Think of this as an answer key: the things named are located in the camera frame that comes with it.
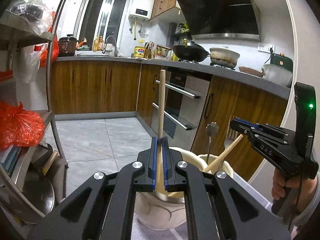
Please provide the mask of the person's right hand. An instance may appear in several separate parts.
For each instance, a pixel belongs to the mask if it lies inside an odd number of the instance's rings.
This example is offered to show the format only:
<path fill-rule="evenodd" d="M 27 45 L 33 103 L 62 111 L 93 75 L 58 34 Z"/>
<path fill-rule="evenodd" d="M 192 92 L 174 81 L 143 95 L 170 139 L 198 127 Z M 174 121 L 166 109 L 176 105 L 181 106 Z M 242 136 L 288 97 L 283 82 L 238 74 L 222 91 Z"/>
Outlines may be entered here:
<path fill-rule="evenodd" d="M 300 178 L 294 177 L 289 179 L 288 181 L 285 180 L 283 174 L 278 170 L 274 169 L 273 174 L 273 186 L 272 186 L 272 197 L 276 200 L 279 200 L 280 197 L 285 197 L 285 188 L 292 188 L 298 189 L 300 186 Z M 303 179 L 301 192 L 299 201 L 297 204 L 297 210 L 302 213 L 307 206 L 310 204 L 311 200 L 313 199 L 317 187 L 317 177 L 315 179 L 306 178 Z"/>

